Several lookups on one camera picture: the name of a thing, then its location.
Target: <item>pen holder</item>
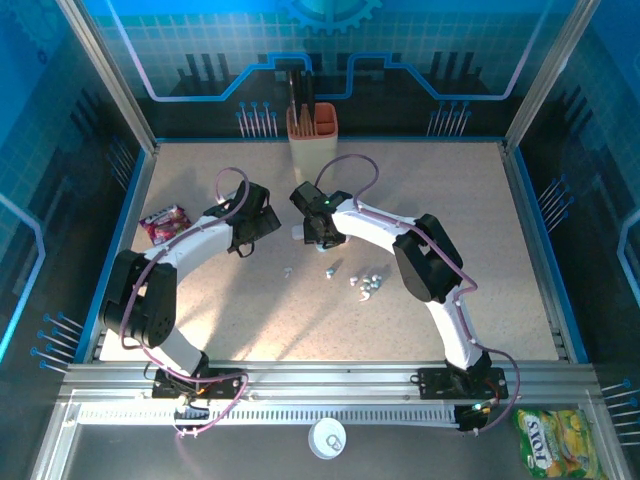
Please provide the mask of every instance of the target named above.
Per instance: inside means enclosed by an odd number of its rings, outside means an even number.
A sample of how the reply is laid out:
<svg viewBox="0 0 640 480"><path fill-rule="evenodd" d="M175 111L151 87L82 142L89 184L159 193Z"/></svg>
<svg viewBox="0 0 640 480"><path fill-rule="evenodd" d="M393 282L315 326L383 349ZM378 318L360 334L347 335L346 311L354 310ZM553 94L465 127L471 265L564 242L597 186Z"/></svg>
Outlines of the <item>pen holder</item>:
<svg viewBox="0 0 640 480"><path fill-rule="evenodd" d="M303 104L297 125L291 108L287 109L287 134L296 182L298 185L305 181L314 183L322 167L336 158L338 118L335 107L330 103L316 103L312 122L309 109ZM327 170L327 177L333 178L333 169Z"/></svg>

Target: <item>yellow snack bag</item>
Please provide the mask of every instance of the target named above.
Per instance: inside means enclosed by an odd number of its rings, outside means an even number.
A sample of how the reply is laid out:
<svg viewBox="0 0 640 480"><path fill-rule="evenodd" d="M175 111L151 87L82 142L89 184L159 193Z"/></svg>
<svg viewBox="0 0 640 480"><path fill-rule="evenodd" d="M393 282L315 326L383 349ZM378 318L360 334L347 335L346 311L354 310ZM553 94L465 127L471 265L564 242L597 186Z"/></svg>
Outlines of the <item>yellow snack bag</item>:
<svg viewBox="0 0 640 480"><path fill-rule="evenodd" d="M581 410L519 409L513 419L522 461L532 476L607 479Z"/></svg>

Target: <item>red snack bag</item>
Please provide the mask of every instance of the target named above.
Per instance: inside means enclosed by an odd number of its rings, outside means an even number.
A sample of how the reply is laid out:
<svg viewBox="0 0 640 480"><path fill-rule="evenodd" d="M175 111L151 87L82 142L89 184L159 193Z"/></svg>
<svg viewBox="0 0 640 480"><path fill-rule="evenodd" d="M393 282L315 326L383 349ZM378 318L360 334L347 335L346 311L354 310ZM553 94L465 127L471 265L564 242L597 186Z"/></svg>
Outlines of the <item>red snack bag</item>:
<svg viewBox="0 0 640 480"><path fill-rule="evenodd" d="M149 234L154 245L160 245L191 226L184 209L171 205L140 220L140 226Z"/></svg>

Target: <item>snack bag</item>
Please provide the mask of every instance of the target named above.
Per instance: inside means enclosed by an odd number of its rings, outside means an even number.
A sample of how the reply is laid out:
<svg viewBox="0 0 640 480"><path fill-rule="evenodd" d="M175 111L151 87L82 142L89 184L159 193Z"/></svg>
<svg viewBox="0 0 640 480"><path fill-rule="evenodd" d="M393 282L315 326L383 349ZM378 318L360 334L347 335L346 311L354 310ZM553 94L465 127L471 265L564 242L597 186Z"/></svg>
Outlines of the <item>snack bag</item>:
<svg viewBox="0 0 640 480"><path fill-rule="evenodd" d="M154 245L160 245L184 232L191 222L183 208L171 205L140 220L140 226L147 231Z"/></svg>
<svg viewBox="0 0 640 480"><path fill-rule="evenodd" d="M569 477L606 480L589 423L581 410L517 410L520 453L536 478Z"/></svg>

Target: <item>speckled tabletop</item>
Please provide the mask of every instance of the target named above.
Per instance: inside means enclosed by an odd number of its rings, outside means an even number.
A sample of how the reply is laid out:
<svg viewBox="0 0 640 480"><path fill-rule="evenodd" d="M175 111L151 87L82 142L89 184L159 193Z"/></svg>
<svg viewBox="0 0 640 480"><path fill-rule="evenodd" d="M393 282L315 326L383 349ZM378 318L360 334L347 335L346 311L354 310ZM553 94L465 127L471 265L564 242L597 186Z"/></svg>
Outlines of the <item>speckled tabletop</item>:
<svg viewBox="0 0 640 480"><path fill-rule="evenodd" d="M494 143L341 142L338 153L364 153L380 166L380 179L362 200L399 215L437 216L460 252L465 271L480 285L466 297L479 339L517 359L556 360L547 317ZM247 259L217 255L178 287L177 325L211 359L234 360L442 360L442 341L424 304L404 288L395 258L352 239L319 253L294 241L302 217L289 202L296 184L287 143L164 144L143 215L172 203L196 220L214 205L214 179L226 166L247 172L271 190L282 227L256 243ZM371 167L342 162L324 191L354 193ZM234 190L238 177L222 182ZM133 250L151 242L138 229ZM327 280L328 267L336 268ZM285 279L284 268L293 269ZM384 278L360 303L349 277ZM124 352L109 332L103 360L142 359Z"/></svg>

